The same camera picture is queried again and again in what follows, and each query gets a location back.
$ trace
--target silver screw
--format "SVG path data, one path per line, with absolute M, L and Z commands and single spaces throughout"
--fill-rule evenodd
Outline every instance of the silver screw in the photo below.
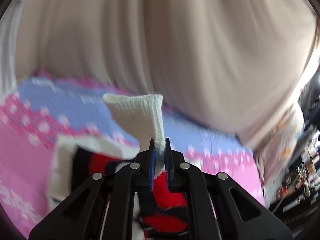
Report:
M 189 163 L 180 163 L 180 168 L 186 170 L 190 168 L 190 164 Z
M 130 168 L 131 168 L 131 169 L 134 169 L 134 170 L 135 170 L 135 169 L 138 169 L 139 167 L 140 167 L 140 164 L 139 164 L 139 163 L 131 163 L 131 164 L 130 164 Z
M 218 173 L 218 178 L 222 179 L 222 180 L 225 180 L 225 179 L 228 178 L 228 174 L 226 174 L 225 172 L 219 172 Z
M 102 174 L 100 172 L 96 172 L 95 174 L 92 175 L 92 178 L 95 180 L 99 180 L 102 178 Z

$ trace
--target red fabric patch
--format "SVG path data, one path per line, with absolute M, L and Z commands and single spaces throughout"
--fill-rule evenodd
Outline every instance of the red fabric patch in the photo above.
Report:
M 108 162 L 113 162 L 113 161 L 122 161 L 121 159 L 115 159 L 111 158 L 109 156 L 101 155 L 94 153 L 92 154 L 89 162 L 89 174 L 92 175 L 96 172 L 101 172 L 104 174 L 104 169 L 105 166 Z
M 152 193 L 156 200 L 157 206 L 163 210 L 169 207 L 187 206 L 187 202 L 181 193 L 170 193 L 167 189 L 165 172 L 162 172 L 155 179 Z
M 143 217 L 143 222 L 151 225 L 158 232 L 179 233 L 185 231 L 188 224 L 177 217 L 155 214 Z

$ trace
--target beige shirt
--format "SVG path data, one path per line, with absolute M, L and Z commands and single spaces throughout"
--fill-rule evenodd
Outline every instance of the beige shirt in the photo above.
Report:
M 318 31 L 307 0 L 28 0 L 16 73 L 158 92 L 255 148 L 315 72 Z

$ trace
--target metal rivet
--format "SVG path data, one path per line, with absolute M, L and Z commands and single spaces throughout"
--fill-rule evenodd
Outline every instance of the metal rivet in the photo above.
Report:
M 186 170 L 190 168 L 190 164 L 189 163 L 180 163 L 180 168 Z
M 102 178 L 102 174 L 100 172 L 96 172 L 95 174 L 92 175 L 92 178 L 95 180 L 99 180 Z
M 140 164 L 139 164 L 139 163 L 131 163 L 131 164 L 130 164 L 130 168 L 131 168 L 131 169 L 134 169 L 134 170 L 135 170 L 135 169 L 138 169 L 139 167 L 140 167 Z
M 228 178 L 228 174 L 226 174 L 225 172 L 219 172 L 218 173 L 218 178 L 222 179 L 222 180 L 225 180 L 225 179 Z

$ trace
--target triangular cutout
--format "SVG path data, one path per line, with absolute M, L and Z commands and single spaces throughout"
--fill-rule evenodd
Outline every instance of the triangular cutout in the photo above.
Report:
M 261 215 L 261 211 L 236 189 L 230 189 L 241 219 L 246 222 Z
M 63 211 L 62 216 L 77 221 L 81 215 L 84 204 L 89 196 L 90 189 L 84 190 L 70 205 Z

